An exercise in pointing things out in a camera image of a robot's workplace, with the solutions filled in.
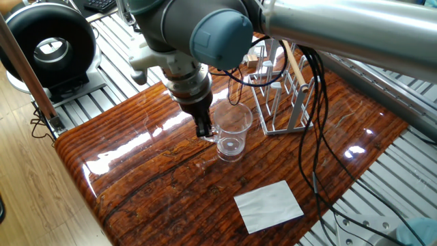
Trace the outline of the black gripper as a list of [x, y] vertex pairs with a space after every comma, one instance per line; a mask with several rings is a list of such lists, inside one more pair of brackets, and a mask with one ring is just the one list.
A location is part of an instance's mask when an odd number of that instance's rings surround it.
[[189, 104], [180, 103], [181, 110], [190, 114], [196, 123], [197, 137], [211, 137], [214, 135], [213, 125], [210, 120], [210, 105], [212, 104], [213, 95], [209, 92], [203, 99], [198, 102]]

